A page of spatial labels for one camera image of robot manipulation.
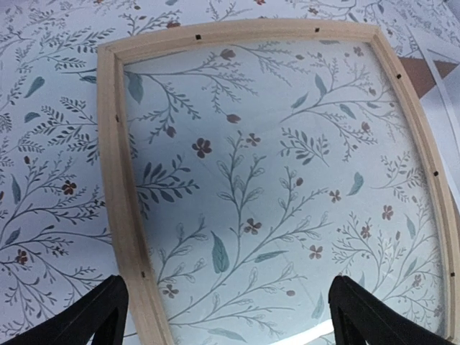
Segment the black object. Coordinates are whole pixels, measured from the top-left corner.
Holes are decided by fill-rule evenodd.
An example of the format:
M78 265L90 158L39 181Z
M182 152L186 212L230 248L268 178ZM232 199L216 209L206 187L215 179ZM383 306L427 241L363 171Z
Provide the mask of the black object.
M336 345L453 345L394 312L350 277L329 290Z
M4 345L121 345L128 311L128 290L111 275L62 313Z

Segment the brown flower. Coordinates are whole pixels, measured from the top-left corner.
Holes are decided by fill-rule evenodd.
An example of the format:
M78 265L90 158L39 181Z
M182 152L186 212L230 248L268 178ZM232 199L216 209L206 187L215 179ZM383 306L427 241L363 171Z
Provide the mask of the brown flower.
M77 185L73 182L70 182L69 180L65 181L65 184L62 186L62 189L64 190L64 195L72 195L73 190L77 188Z
M251 234L257 235L259 233L259 229L262 228L262 223L257 222L256 224L254 224L253 218L249 218L247 220L247 223L249 225L244 228L244 232L246 232L247 234L251 232Z
M211 142L203 138L199 138L196 144L192 145L192 149L196 151L196 155L204 158L205 154L211 153L213 150L210 148Z
M336 201L340 201L342 197L340 196L339 190L336 190L334 193L332 190L329 192L329 195L332 197L332 202L335 203Z
M365 121L362 122L361 128L362 128L362 130L365 131L366 133L369 133L369 132L371 131L370 125L369 125L367 122L365 122Z
M25 250L18 249L17 250L17 257L16 257L16 262L20 265L25 265L27 262L27 253Z
M391 217L393 216L393 207L392 206L383 206L383 213L382 213L382 218L383 219L388 219L390 220Z
M179 22L176 22L176 21L174 21L174 20L172 20L172 21L170 21L170 22L168 22L168 23L166 24L166 27L167 27L168 29L171 29L172 27L179 27L179 26L180 26L180 23L179 23Z
M369 225L366 225L366 226L362 227L361 236L362 236L363 239L370 238L370 236L371 236L370 229L371 229L371 227Z
M364 56L364 53L361 50L361 47L353 47L353 51L358 56Z
M231 49L224 49L221 51L221 58L224 60L230 61L232 58L236 56L235 52Z
M257 138L254 133L249 133L249 138L246 139L246 142L252 146L257 146L257 143L260 142L260 138Z
M323 251L323 246L319 246L317 249L315 247L315 245L312 245L310 247L310 250L313 252L310 254L310 259L320 259L321 258L321 252Z
M412 283L413 288L418 288L422 283L422 275L415 275L414 281Z
M231 124L237 124L242 118L236 114L229 114L227 115L227 121Z
M162 292L163 295L167 295L169 298L174 298L174 295L177 295L179 290L173 289L173 284L167 284L166 288Z

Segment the teal leaf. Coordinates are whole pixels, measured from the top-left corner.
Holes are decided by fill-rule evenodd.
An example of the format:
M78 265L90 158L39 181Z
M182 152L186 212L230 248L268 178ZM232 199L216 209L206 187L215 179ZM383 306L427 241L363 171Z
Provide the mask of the teal leaf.
M290 106L292 109L296 109L298 108L299 106L301 106L305 100L307 99L307 96L308 96L308 92L303 95L302 97L299 97L297 101L294 102L294 104L292 106Z
M350 19L353 21L353 22L358 22L358 19L354 16L354 14L352 14L351 12L348 13L348 17L350 17Z
M273 259L274 257L277 257L278 255L280 255L282 253L286 253L286 252L287 252L287 250L277 250L276 252L259 254L259 255L257 255L257 257L254 260L254 262L258 263L258 262L262 262L262 261L265 261L265 260L268 260L268 259Z
M337 45L340 43L339 41L319 41L319 42L322 43L323 45Z
M11 184L11 189L13 190L13 199L14 199L14 204L17 205L21 201L21 188L19 187L16 178L13 177L13 183Z
M410 220L409 216L406 214L405 215L406 219L407 219L407 226L408 226L408 230L409 230L409 235L410 235L410 238L411 239L414 239L415 237L415 234L417 233L417 231L415 230L415 225L414 223Z
M409 265L409 268L407 271L405 271L404 278L406 278L412 271L414 270L415 266L417 265L417 258L412 261L412 263Z
M368 107L370 107L371 109L377 109L377 108L380 108L379 106L376 106L375 104L371 103L371 102L367 102L366 105Z
M359 192L361 189L362 185L364 184L364 178L359 172L356 172L354 174L354 183L353 186L351 187L350 192L347 194L348 196L354 196Z
M345 104L340 105L340 110L342 110L345 114L350 116L352 119L355 119L355 120L357 119L357 117L353 114L353 111L351 111L351 109Z
M24 96L24 98L30 97L36 90L41 88L44 83L45 83L45 79L43 79L42 77L36 77L35 80L32 82L32 85L30 86L26 96Z
M225 336L228 339L233 339L233 340L240 340L244 341L247 343L246 340L242 336L240 336L238 333L235 333L233 331L229 331L228 329L224 328L213 328L208 330L209 334L213 334L215 336Z
M142 97L144 97L144 87L142 86L142 77L139 74L128 73L128 91L132 98L141 104Z
M321 79L321 77L318 74L316 74L315 76L315 84L322 98L324 95L326 95L328 91L326 90L326 87L324 86L323 79Z
M214 247L212 251L214 272L223 273L228 270L230 261L227 251L225 250L222 240L211 231L214 238Z
M94 75L85 75L84 77L81 77L80 80L91 84L96 84L96 77Z
M316 303L315 310L311 313L311 318L318 320L324 312L324 298L323 293L319 295L318 302Z
M21 234L21 228L14 230L12 233L10 233L8 239L6 239L5 245L9 246L11 243L16 241L20 234Z
M359 280L358 284L360 284L361 287L364 288L364 285L366 284L366 277L364 276L364 272L361 273L361 279Z
M37 117L40 117L40 114L34 113L34 112L27 113L26 116L24 116L24 123L26 124L27 122L29 122L29 121L37 118Z

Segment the botanical print fabric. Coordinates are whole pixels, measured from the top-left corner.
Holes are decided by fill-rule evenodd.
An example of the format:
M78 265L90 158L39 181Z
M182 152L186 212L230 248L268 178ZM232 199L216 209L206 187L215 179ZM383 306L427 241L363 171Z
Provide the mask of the botanical print fabric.
M138 201L177 343L306 331L330 318L337 274L442 332L425 176L368 45L238 42L125 71Z
M381 26L399 55L417 54L417 47L407 24L435 32L440 39L459 45L456 34L459 23L453 19L444 4L428 0L16 0L2 1L0 8L0 293L3 298L0 308L0 341L20 334L59 313L107 275L117 273L116 260L110 245L97 150L95 82L96 47L100 43L156 29L173 29L178 25L258 17L301 17L376 23ZM355 52L354 47L359 47L363 56L359 56L360 50ZM337 48L343 54L350 55L337 55L337 73L340 74L337 76L340 79L333 86L328 68L322 65L332 64L329 66L334 68L334 62L329 60L332 55L329 52L326 55L325 52L329 48ZM327 318L327 303L324 299L326 295L324 286L320 284L322 275L318 275L318 270L323 269L323 262L328 262L329 267L334 267L328 272L329 275L332 270L335 274L345 270L348 265L350 274L356 279L363 276L366 288L376 289L381 298L385 295L379 295L379 291L389 292L392 289L385 284L395 286L400 283L398 289L402 290L392 292L394 296L398 293L401 295L400 303L397 303L396 297L387 301L400 312L408 310L411 304L408 298L420 298L430 288L430 295L424 296L423 300L417 300L414 309L410 309L410 314L417 315L420 318L418 322L422 324L430 322L427 326L430 329L438 326L442 329L442 312L438 308L438 304L441 308L443 305L440 302L441 281L438 280L437 287L431 287L431 277L440 275L439 268L436 269L434 263L430 266L430 272L428 266L426 270L419 268L427 259L437 263L439 260L427 254L418 256L423 246L427 250L436 247L436 238L427 238L435 236L436 231L431 221L427 222L432 214L426 195L423 197L426 189L423 176L417 153L407 137L405 122L400 118L397 104L392 102L395 106L392 108L390 103L385 106L372 101L369 104L348 104L343 102L346 99L342 99L338 105L331 105L329 110L316 109L328 113L307 115L305 111L304 114L296 114L280 126L275 126L289 114L314 106L312 102L318 100L321 93L324 93L321 101L327 101L327 97L330 97L327 94L333 87L342 85L348 80L346 78L352 78L353 74L346 74L348 68L344 66L345 58L351 64L350 68L354 67L355 62L357 66L366 62L369 80L362 83L369 85L363 85L362 90L357 89L359 93L356 94L366 97L363 99L376 100L382 89L378 87L381 83L375 79L377 75L370 73L377 68L369 60L372 59L372 54L367 47L359 44L353 47L343 44L318 45L315 50L310 51L311 54L316 54L315 57L308 54L305 46L301 49L301 46L290 47L285 43L264 46L261 52L258 49L254 45L222 47L221 50L206 52L213 52L216 56L197 55L190 61L181 60L182 55L172 56L171 62L176 59L175 61L182 64L174 71L184 71L185 66L194 69L210 59L208 64L219 64L222 67L212 70L203 66L201 71L195 73L221 73L222 78L230 78L235 84L225 82L225 87L220 89L212 80L218 78L216 76L208 78L200 75L199 78L192 78L189 75L179 75L179 79L171 76L170 80L162 77L160 83L165 90L159 92L157 89L160 83L157 84L157 104L149 103L150 99L154 99L149 90L154 90L156 77L151 79L147 75L139 76L126 71L126 92L132 95L132 99L128 101L132 103L131 106L138 107L133 109L139 111L130 114L133 119L132 129L150 124L149 131L152 132L146 137L137 137L132 132L133 155L138 156L135 163L140 169L137 176L139 192L142 192L140 187L145 185L143 193L147 197L144 199L143 194L139 193L141 201L144 201L141 207L145 215L151 215L149 219L155 218L155 221L163 224L166 224L167 219L158 218L158 215L165 217L162 211L166 208L174 206L174 214L182 214L182 218L178 218L170 230L173 236L168 238L173 242L161 242L152 246L155 265L161 263L161 259L158 259L160 253L165 256L163 273L160 274L162 266L156 268L159 279L164 282L161 284L161 293L168 301L165 306L169 317L181 312L183 309L180 306L185 305L185 299L195 294L192 290L187 294L184 288L193 287L193 291L197 292L192 296L193 303L196 303L197 298L201 297L198 291L203 291L200 288L212 287L208 281L199 279L205 273L213 273L215 280L221 276L221 281L217 282L220 285L215 291L220 297L219 306L216 308L231 303L229 301L236 296L235 293L244 293L249 284L253 284L249 288L251 290L269 284L270 278L292 279L266 286L267 291L277 289L277 293L272 295L272 304L265 305L258 300L265 298L262 295L248 296L247 300L254 300L254 303L239 305L238 303L244 304L247 301L236 303L238 300L234 300L231 310L225 305L224 309L218 311L236 313L251 305L258 308L282 306L300 310L296 303L304 303L307 316L300 318L305 320L304 327L300 327L298 320L285 327L277 318L298 314L289 314L293 310L277 309L270 313L274 315L273 318L266 316L267 310L251 314L255 318L253 321L232 317L230 319L235 323L229 323L229 328L225 328L234 332L241 328L240 336L247 338L248 342L256 334L261 335L260 341L272 339L268 326L276 331L284 331L280 337L287 336ZM236 65L246 62L253 66L251 70ZM243 71L244 76L240 76L240 72L234 72L235 70ZM267 84L259 82L261 77ZM195 83L200 83L200 87L205 89L194 90ZM165 95L172 97L171 107L168 106ZM260 107L260 112L254 112L255 104ZM251 115L243 106L253 109ZM146 116L145 121L134 120L139 116ZM253 122L249 122L251 116L254 117ZM263 119L268 116L278 120L265 123ZM305 128L305 118L311 127ZM188 128L194 129L195 135ZM185 142L180 141L186 137L193 137L193 142L188 139ZM398 145L391 144L392 137L395 137ZM280 140L285 143L285 147L280 146ZM163 148L159 147L162 142L167 144ZM166 160L156 153L161 150L175 153ZM228 153L231 154L233 150L237 152L231 158ZM238 166L233 166L234 171L231 170L231 160L238 161L240 155L244 160ZM232 201L225 200L231 196L231 188L229 179L223 174L227 174L228 169L233 171L234 178L239 176L241 181L235 181L235 185L232 178L231 183L234 191L241 193L240 187L242 183L247 184L248 174L251 166L256 163L256 158L257 166L251 172L255 175L251 177L251 183L244 195L248 201L245 202L244 210L239 211L242 208L242 195L239 195L238 209ZM341 170L344 171L343 176L337 175ZM317 178L318 174L323 175L324 183L313 186L312 179ZM205 192L211 188L211 185L207 187L203 183L206 176L209 176L210 182L213 181L212 186L216 186L217 181L220 181L218 183L221 186L221 190L213 191L210 199L204 198ZM151 185L155 183L157 188L154 193L150 193L154 189ZM176 188L175 192L170 188L173 186L171 185L168 186L169 190L162 190L159 183L174 183L180 189ZM347 195L353 191L353 185L356 193ZM199 202L203 202L203 218L195 213L196 208L193 207L198 206L189 204L197 203L197 197L200 197ZM385 201L375 204L370 202L374 199ZM264 208L263 201L267 202L270 209ZM235 271L235 277L238 275L241 281L237 282L232 275L222 282L233 270L235 262L241 262L269 234L270 227L275 228L276 221L282 220L282 207L287 208L288 203L290 207L298 207L301 202L304 203L300 207L302 211L296 211L295 215L285 219L275 236L284 234L280 232L282 230L292 231L298 224L298 231L303 231L305 236L297 238L297 234L288 234L284 240L272 240L266 247L248 257L248 260L253 260L250 264L242 264ZM224 205L228 206L226 216L213 211L223 210ZM235 220L239 213L241 222ZM190 214L194 215L193 219L184 218ZM180 223L184 229L182 237L178 237L182 234ZM240 247L230 244L232 239L228 236L233 234L229 232L230 227L240 232ZM354 229L357 233L347 234L347 231ZM389 252L387 247L393 248L397 242L397 248L391 249L394 253ZM354 252L346 247L348 243ZM365 247L359 247L361 244L364 246L364 243L370 246L369 253L362 251ZM215 256L221 258L215 267L212 259L214 247ZM200 248L206 255L198 255ZM403 248L402 257L396 259ZM378 254L379 250L386 256L377 265L370 252ZM259 257L260 254L273 252L275 254ZM347 253L355 252L358 254L352 257L354 264L348 264ZM380 274L378 281L374 268L362 275L360 266L363 262L358 261L358 258L367 260L367 255L361 256L365 253L369 254L370 262L375 262L374 265L380 267L379 270L377 268ZM185 254L188 259L194 259L193 264L184 260ZM299 265L298 259L288 255L301 255L305 266ZM182 261L187 262L184 268L181 268ZM269 274L266 265L273 265ZM390 265L394 267L394 271L388 268ZM307 276L307 280L300 278L308 272L310 276ZM252 277L253 283L250 283L249 277ZM405 286L416 294L412 295L409 290L405 292ZM431 293L435 299L425 301L431 298ZM208 315L204 313L212 311L213 298L214 294L211 293L203 299L203 305L197 305L192 310L193 313L188 313L187 310L171 323L202 321ZM178 304L170 304L170 301L177 301ZM201 306L203 315L195 314L196 309ZM314 310L317 311L317 318L312 317ZM209 318L214 315L219 317L223 314L213 314ZM249 325L243 328L238 323L241 321L253 322L254 328ZM257 333L255 330L258 328L255 325L259 325L259 321L267 326ZM239 341L231 338L236 337L233 333L222 331L220 328L224 328L223 326L198 324L194 327L172 327L176 338L183 337L181 334L192 334L197 341L207 341L208 344ZM127 325L125 342L138 344L131 321Z

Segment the wooden frame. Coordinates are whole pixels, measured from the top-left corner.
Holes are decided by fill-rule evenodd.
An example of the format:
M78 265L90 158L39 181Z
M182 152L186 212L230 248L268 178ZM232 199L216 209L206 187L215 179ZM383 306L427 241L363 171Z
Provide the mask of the wooden frame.
M172 52L254 40L346 40L368 42L390 79L408 120L428 180L443 247L446 338L460 339L459 234L449 187L427 119L402 64L379 27L306 19L253 19L141 34L98 48L98 135L106 207L120 274L141 342L173 345L150 265L129 153L124 64Z

